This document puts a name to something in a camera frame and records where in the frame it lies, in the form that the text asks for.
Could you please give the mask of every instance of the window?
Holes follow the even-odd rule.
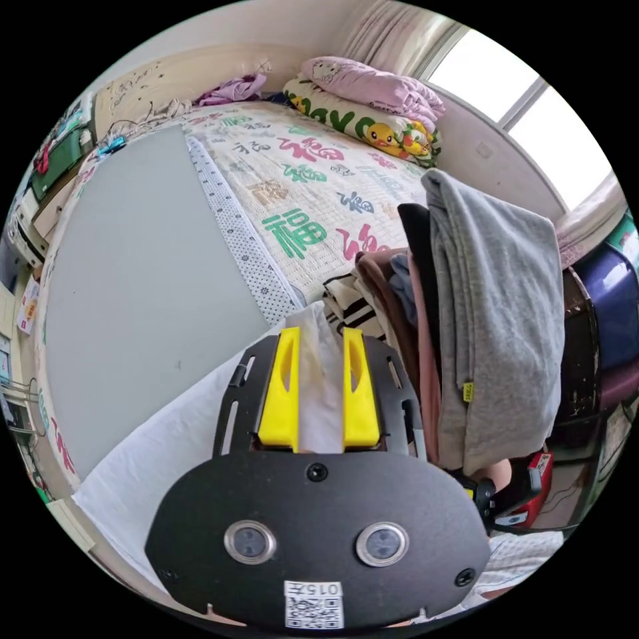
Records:
[[[442,60],[429,82],[499,122],[538,77],[508,49],[477,31],[469,31]]]
[[[508,132],[569,210],[612,171],[570,105],[525,62],[477,31],[468,31],[422,79],[461,98]]]
[[[510,134],[554,184],[569,210],[581,204],[612,171],[592,133],[552,87]]]

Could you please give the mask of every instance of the gray panel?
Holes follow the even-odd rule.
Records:
[[[78,476],[266,330],[181,129],[104,160],[67,226],[47,308],[47,374]]]

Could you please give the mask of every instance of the striped cloth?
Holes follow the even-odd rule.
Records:
[[[345,327],[357,328],[364,335],[387,341],[386,331],[380,322],[381,313],[372,295],[357,277],[357,272],[334,276],[322,286],[326,319],[338,335],[343,334]]]

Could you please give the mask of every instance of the red device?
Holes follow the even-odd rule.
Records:
[[[550,484],[552,483],[552,451],[544,449],[535,453],[528,463],[528,468],[536,468],[539,470],[539,474],[541,475],[541,493],[509,515],[500,517],[497,523],[529,529],[533,525],[534,520],[537,519],[539,511],[548,499],[548,494],[550,493]]]

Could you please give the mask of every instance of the pillow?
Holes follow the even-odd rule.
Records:
[[[437,163],[439,131],[427,131],[418,120],[344,100],[301,75],[284,85],[284,94],[304,115],[379,151],[425,168]]]
[[[421,122],[432,133],[444,115],[439,96],[416,78],[378,71],[346,58],[322,56],[302,64],[302,73],[339,98]]]

